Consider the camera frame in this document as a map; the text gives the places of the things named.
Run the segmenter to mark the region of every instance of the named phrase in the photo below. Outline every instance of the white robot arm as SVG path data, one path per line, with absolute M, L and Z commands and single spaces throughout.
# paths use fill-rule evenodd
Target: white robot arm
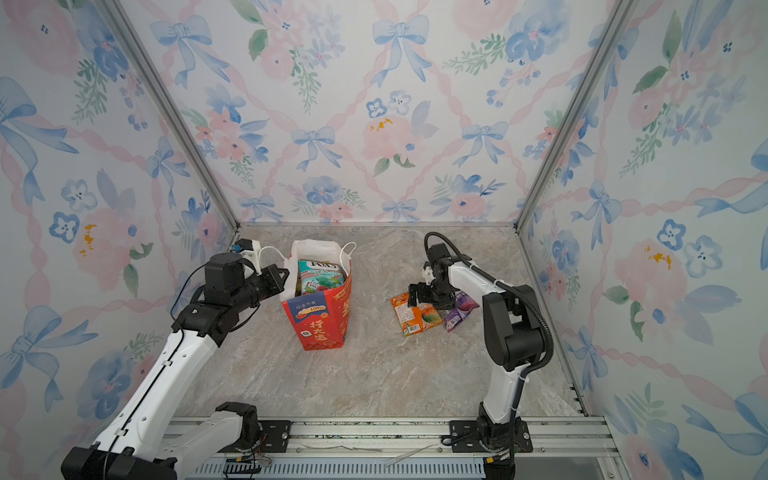
M 172 442 L 162 440 L 205 362 L 227 334 L 250 318 L 238 323 L 240 313 L 283 291 L 288 271 L 274 264 L 261 268 L 259 249 L 258 242 L 239 240 L 234 247 L 239 253 L 219 253 L 204 265 L 205 285 L 175 319 L 147 377 L 89 449 L 69 452 L 61 464 L 64 478 L 175 480 L 228 445 L 242 452 L 258 446 L 262 432 L 256 407 L 237 402 L 219 406 L 207 421 Z M 198 301 L 201 294 L 204 300 Z
M 445 243 L 429 246 L 430 237 Z M 514 465 L 510 447 L 515 435 L 526 428 L 518 413 L 523 385 L 528 374 L 545 366 L 554 354 L 549 326 L 531 287 L 511 286 L 494 278 L 440 233 L 427 233 L 424 249 L 429 283 L 409 287 L 409 304 L 432 303 L 438 310 L 446 310 L 455 306 L 454 294 L 461 290 L 482 307 L 485 347 L 494 365 L 488 393 L 479 407 L 476 432 L 487 450 L 507 452 L 508 462 Z

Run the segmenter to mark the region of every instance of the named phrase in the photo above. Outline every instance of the marble floor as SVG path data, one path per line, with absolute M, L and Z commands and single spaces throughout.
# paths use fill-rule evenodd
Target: marble floor
M 226 401 L 262 416 L 474 416 L 488 390 L 490 359 L 476 310 L 448 333 L 405 338 L 389 299 L 421 280 L 424 234 L 437 230 L 489 273 L 530 283 L 510 227 L 251 227 L 242 237 L 286 256 L 293 240 L 357 242 L 346 342 L 305 352 L 277 298 L 269 299 L 205 365 L 176 415 L 208 416 Z M 264 263 L 282 261 L 265 250 Z M 524 416 L 578 415 L 560 359 L 531 374 Z

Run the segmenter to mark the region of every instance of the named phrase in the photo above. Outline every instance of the metal bracket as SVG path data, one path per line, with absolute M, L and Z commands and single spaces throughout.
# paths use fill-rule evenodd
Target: metal bracket
M 285 453 L 288 451 L 290 439 L 290 420 L 259 420 L 262 435 L 266 435 L 261 441 L 261 453 Z M 242 453 L 232 445 L 221 449 L 221 453 Z
M 533 442 L 531 441 L 531 433 L 528 431 L 528 424 L 522 419 L 518 419 L 517 422 L 518 428 L 514 440 L 515 453 L 533 452 Z M 452 420 L 449 422 L 449 428 L 451 429 L 451 435 L 443 436 L 443 442 L 446 439 L 454 441 L 468 435 L 453 444 L 451 449 L 454 453 L 488 453 L 488 450 L 480 443 L 477 422 L 472 420 Z

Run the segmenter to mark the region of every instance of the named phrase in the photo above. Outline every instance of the blue bow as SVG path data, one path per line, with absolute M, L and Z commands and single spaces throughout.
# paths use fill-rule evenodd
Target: blue bow
M 768 171 L 768 140 L 765 140 L 752 155 L 752 166 L 757 170 Z M 760 185 L 751 194 L 732 204 L 721 198 L 703 198 L 697 200 L 696 205 L 702 207 L 698 217 L 726 210 L 727 208 L 733 209 L 740 214 L 752 214 L 768 207 L 768 182 Z M 766 268 L 768 268 L 768 229 L 763 234 L 763 245 L 760 254 L 760 269 L 765 270 Z
M 189 173 L 184 169 L 187 166 L 187 162 L 174 162 L 167 161 L 174 156 L 174 151 L 170 147 L 170 143 L 166 137 L 160 137 L 157 142 L 157 151 L 154 155 L 147 159 L 147 173 L 150 177 L 157 178 L 157 174 L 163 172 L 165 180 L 168 181 L 168 208 L 176 207 L 176 200 L 174 199 L 174 177 L 170 174 L 173 170 L 177 174 L 183 177 L 189 177 Z
M 493 163 L 498 163 L 497 155 L 503 154 L 504 151 L 496 147 L 491 143 L 490 138 L 501 140 L 507 134 L 507 128 L 509 124 L 505 121 L 500 121 L 488 127 L 479 127 L 478 125 L 467 125 L 462 129 L 462 138 L 464 140 L 475 139 L 475 144 L 472 145 L 472 151 L 469 155 L 459 158 L 453 162 L 454 165 L 462 166 L 468 158 L 477 155 L 482 148 L 482 138 L 485 137 L 485 149 L 488 152 L 488 156 L 493 160 Z
M 315 131 L 306 131 L 306 130 L 294 130 L 290 134 L 291 140 L 293 140 L 293 143 L 296 145 L 304 145 L 306 144 L 307 149 L 309 150 L 310 156 L 305 161 L 299 163 L 296 166 L 297 170 L 305 171 L 306 168 L 310 165 L 310 161 L 313 161 L 317 158 L 317 149 L 319 148 L 320 151 L 323 152 L 323 156 L 328 159 L 328 161 L 334 165 L 336 165 L 338 168 L 341 168 L 341 165 L 339 165 L 339 160 L 342 156 L 334 153 L 330 150 L 328 150 L 328 147 L 326 147 L 323 144 L 333 145 L 336 143 L 336 134 L 333 132 L 333 129 L 331 127 L 323 127 L 319 130 Z
M 24 201 L 27 205 L 32 203 L 33 197 L 45 201 L 43 193 L 38 186 L 38 180 L 33 173 L 33 170 L 38 165 L 38 155 L 26 138 L 3 125 L 3 122 L 8 121 L 9 124 L 16 127 L 22 133 L 56 150 L 66 151 L 71 154 L 80 153 L 62 141 L 67 136 L 66 128 L 38 128 L 18 120 L 13 120 L 13 118 L 31 117 L 37 113 L 38 109 L 21 85 L 12 78 L 0 78 L 0 135 L 16 151 L 18 156 L 22 158 L 29 169 L 29 172 L 24 177 L 23 185 Z
M 197 56 L 208 65 L 208 68 L 214 71 L 215 74 L 222 77 L 224 80 L 229 81 L 229 77 L 221 69 L 229 67 L 230 64 L 225 61 L 221 61 L 212 55 L 209 55 L 203 51 L 200 46 L 194 42 L 201 43 L 203 45 L 210 45 L 213 41 L 210 39 L 210 29 L 208 24 L 203 20 L 203 17 L 199 15 L 192 15 L 187 20 L 187 23 L 177 23 L 171 25 L 166 22 L 153 22 L 150 26 L 154 37 L 161 43 L 161 45 L 170 46 L 175 42 L 179 42 L 179 51 L 181 52 L 181 58 L 184 60 L 184 70 L 180 71 L 176 75 L 174 83 L 176 85 L 181 84 L 184 88 L 187 87 L 187 74 L 194 70 L 195 61 L 192 50 L 197 53 Z
M 51 307 L 45 305 L 36 306 L 29 310 L 27 317 L 24 319 L 24 335 L 16 339 L 8 352 L 0 355 L 0 379 L 2 379 L 0 389 L 7 389 L 14 384 L 22 373 L 24 360 L 51 379 L 45 388 L 45 395 L 43 397 L 46 412 L 51 411 L 54 400 L 64 399 L 54 380 L 58 371 L 58 360 L 50 353 L 30 353 L 29 350 L 32 347 L 52 349 L 60 346 L 78 345 L 98 336 L 97 333 L 84 333 L 85 329 L 88 328 L 88 321 L 85 320 L 74 329 L 62 333 L 60 336 L 43 340 L 60 323 L 61 317 Z
M 378 84 L 379 88 L 381 88 L 387 73 L 400 65 L 400 59 L 402 57 L 400 38 L 418 43 L 419 45 L 424 45 L 427 41 L 427 35 L 429 35 L 429 20 L 424 15 L 417 15 L 408 23 L 400 22 L 396 24 L 390 20 L 379 20 L 374 23 L 373 41 L 376 42 L 377 45 L 386 45 L 392 42 L 392 55 L 389 57 L 389 67 L 374 75 L 371 80 L 371 85 Z M 419 57 L 408 42 L 403 42 L 402 49 L 406 51 L 406 57 L 408 58 L 408 62 L 411 64 L 413 71 L 422 79 L 422 81 L 426 81 L 423 69 L 431 67 L 432 63 Z
M 253 218 L 248 220 L 249 222 L 255 222 L 256 220 L 259 220 L 262 215 L 267 215 L 272 220 L 275 220 L 276 222 L 280 222 L 280 219 L 283 218 L 282 215 L 277 214 L 266 207 L 275 207 L 275 200 L 270 195 L 262 195 L 258 198 L 245 198 L 240 197 L 237 199 L 237 203 L 240 204 L 241 207 L 245 208 L 253 208 Z
M 386 201 L 382 203 L 382 210 L 385 212 L 392 212 L 392 222 L 400 220 L 400 214 L 402 214 L 406 218 L 406 221 L 415 223 L 419 221 L 419 218 L 414 217 L 409 212 L 415 212 L 417 205 L 418 202 L 414 198 L 406 200 L 405 202 Z
M 589 359 L 584 362 L 584 372 L 581 375 L 581 389 L 592 390 L 592 370 L 594 370 L 594 376 L 600 378 L 608 374 L 608 365 L 601 356 L 598 355 L 598 351 L 592 345 L 592 336 L 589 334 L 586 326 L 582 326 L 578 330 L 578 337 L 581 339 L 581 343 L 584 344 L 580 349 L 574 350 L 574 348 L 565 342 L 565 348 L 568 352 L 576 355 L 576 358 L 583 360 L 589 355 Z
M 596 202 L 592 204 L 592 208 L 585 214 L 582 214 L 581 212 L 571 212 L 571 215 L 573 215 L 571 221 L 576 221 L 580 218 L 592 220 L 592 217 L 597 215 L 597 218 L 594 220 L 594 228 L 592 229 L 591 249 L 594 250 L 595 241 L 603 243 L 603 214 L 605 214 L 605 221 L 608 223 L 616 220 L 618 216 L 621 215 L 621 202 L 610 198 L 608 194 L 605 193 L 603 182 L 599 180 L 592 182 L 592 186 L 589 188 L 589 196 L 596 200 Z

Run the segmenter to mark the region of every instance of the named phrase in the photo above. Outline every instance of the wall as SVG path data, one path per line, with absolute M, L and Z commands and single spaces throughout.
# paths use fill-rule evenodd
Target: wall
M 640 0 L 525 224 L 635 479 L 768 475 L 766 21 L 765 2 Z
M 230 232 L 93 5 L 0 12 L 0 477 L 60 478 Z
M 256 222 L 514 220 L 612 4 L 123 2 Z

